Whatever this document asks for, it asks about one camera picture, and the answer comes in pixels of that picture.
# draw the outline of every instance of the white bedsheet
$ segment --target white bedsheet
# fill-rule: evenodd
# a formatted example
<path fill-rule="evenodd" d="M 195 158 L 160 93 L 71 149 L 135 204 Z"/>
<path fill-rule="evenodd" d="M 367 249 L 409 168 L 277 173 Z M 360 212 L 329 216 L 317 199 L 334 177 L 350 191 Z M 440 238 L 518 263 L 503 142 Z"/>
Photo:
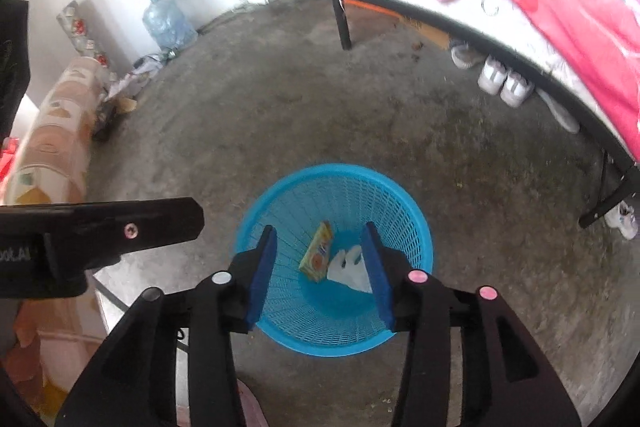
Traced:
<path fill-rule="evenodd" d="M 625 141 L 575 71 L 511 0 L 398 1 L 463 23 L 528 58 L 582 100 L 628 152 Z"/>

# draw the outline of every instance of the wire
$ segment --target wire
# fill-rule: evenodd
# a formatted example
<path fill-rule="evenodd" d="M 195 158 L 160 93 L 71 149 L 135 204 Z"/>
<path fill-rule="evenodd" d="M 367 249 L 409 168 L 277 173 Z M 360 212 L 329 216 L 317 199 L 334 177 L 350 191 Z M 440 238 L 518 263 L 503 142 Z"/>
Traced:
<path fill-rule="evenodd" d="M 107 288 L 107 286 L 105 286 L 104 284 L 102 284 L 100 281 L 98 281 L 95 278 L 95 275 L 92 275 L 92 279 L 94 280 L 94 284 L 95 284 L 95 289 L 98 290 L 98 292 L 100 292 L 102 295 L 104 295 L 104 297 L 114 306 L 116 306 L 117 309 L 119 309 L 122 313 L 126 313 L 127 310 L 129 310 L 129 307 L 123 302 L 121 301 L 110 289 Z M 178 330 L 178 349 L 180 349 L 181 351 L 189 354 L 189 346 L 187 346 L 187 344 L 180 342 L 181 340 L 184 340 L 184 331 L 182 330 Z"/>

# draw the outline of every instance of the clutter on floor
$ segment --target clutter on floor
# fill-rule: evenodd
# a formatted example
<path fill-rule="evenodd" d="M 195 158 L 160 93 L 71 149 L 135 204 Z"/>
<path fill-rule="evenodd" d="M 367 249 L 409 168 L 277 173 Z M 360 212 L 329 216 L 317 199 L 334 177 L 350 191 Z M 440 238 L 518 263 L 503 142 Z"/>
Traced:
<path fill-rule="evenodd" d="M 97 141 L 108 139 L 114 117 L 134 110 L 136 103 L 132 98 L 140 93 L 169 60 L 176 57 L 178 51 L 197 38 L 197 33 L 175 5 L 175 1 L 158 0 L 152 7 L 145 12 L 148 29 L 151 28 L 150 32 L 155 32 L 159 45 L 161 42 L 166 45 L 161 46 L 163 51 L 160 53 L 139 58 L 123 78 L 118 78 L 111 71 L 110 60 L 100 42 L 92 37 L 76 1 L 66 5 L 56 17 L 81 57 L 93 58 L 102 66 L 94 71 L 99 86 L 97 89 L 100 91 L 92 133 Z"/>
<path fill-rule="evenodd" d="M 638 233 L 635 210 L 624 201 L 621 201 L 607 212 L 604 220 L 612 229 L 619 229 L 625 239 L 631 240 Z"/>
<path fill-rule="evenodd" d="M 347 4 L 353 4 L 355 6 L 399 17 L 400 22 L 407 26 L 411 26 L 421 35 L 427 37 L 442 49 L 450 49 L 453 63 L 461 70 L 468 70 L 484 61 L 484 67 L 478 77 L 478 86 L 480 89 L 484 90 L 484 92 L 493 96 L 498 94 L 503 86 L 508 85 L 506 92 L 502 89 L 503 92 L 500 94 L 500 97 L 510 107 L 520 107 L 522 102 L 524 102 L 524 100 L 526 100 L 526 98 L 528 98 L 533 92 L 534 86 L 524 79 L 523 76 L 511 70 L 507 70 L 507 68 L 498 60 L 495 60 L 493 57 L 487 57 L 486 54 L 478 52 L 467 42 L 452 38 L 449 34 L 424 24 L 423 22 L 399 16 L 391 10 L 381 9 L 380 7 L 354 0 L 345 0 L 345 2 Z M 415 44 L 412 44 L 412 50 L 418 51 L 422 46 L 423 44 L 421 42 L 416 42 Z M 411 56 L 415 62 L 419 60 L 418 55 L 412 54 Z M 538 93 L 540 94 L 540 98 L 542 98 L 548 106 L 553 117 L 556 118 L 564 130 L 572 134 L 576 134 L 580 131 L 580 124 L 564 107 L 556 102 L 556 100 L 552 99 L 546 92 L 538 89 Z"/>

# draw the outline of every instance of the shoe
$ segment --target shoe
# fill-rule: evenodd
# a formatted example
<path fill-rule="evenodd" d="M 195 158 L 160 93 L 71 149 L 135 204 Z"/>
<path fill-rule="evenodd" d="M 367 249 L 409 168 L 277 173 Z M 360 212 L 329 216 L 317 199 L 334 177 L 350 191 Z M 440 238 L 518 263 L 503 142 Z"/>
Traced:
<path fill-rule="evenodd" d="M 638 223 L 634 215 L 634 208 L 624 201 L 614 206 L 604 215 L 604 220 L 612 229 L 620 229 L 625 239 L 633 239 L 638 233 Z"/>
<path fill-rule="evenodd" d="M 533 84 L 527 82 L 521 74 L 511 71 L 507 75 L 507 80 L 500 92 L 500 98 L 510 107 L 520 107 L 522 102 L 529 98 L 529 95 L 533 92 L 533 88 Z"/>
<path fill-rule="evenodd" d="M 540 95 L 540 98 L 545 101 L 549 111 L 551 111 L 551 114 L 556 120 L 558 120 L 558 123 L 565 131 L 570 132 L 571 134 L 577 134 L 578 131 L 580 131 L 580 124 L 564 107 L 556 102 L 556 100 L 552 99 L 548 93 L 542 89 L 536 88 L 536 91 Z"/>
<path fill-rule="evenodd" d="M 469 44 L 461 44 L 451 49 L 451 60 L 461 70 L 473 68 L 485 60 L 486 55 L 473 49 Z"/>
<path fill-rule="evenodd" d="M 478 87 L 490 95 L 496 95 L 507 79 L 507 68 L 493 57 L 487 57 L 478 76 Z"/>

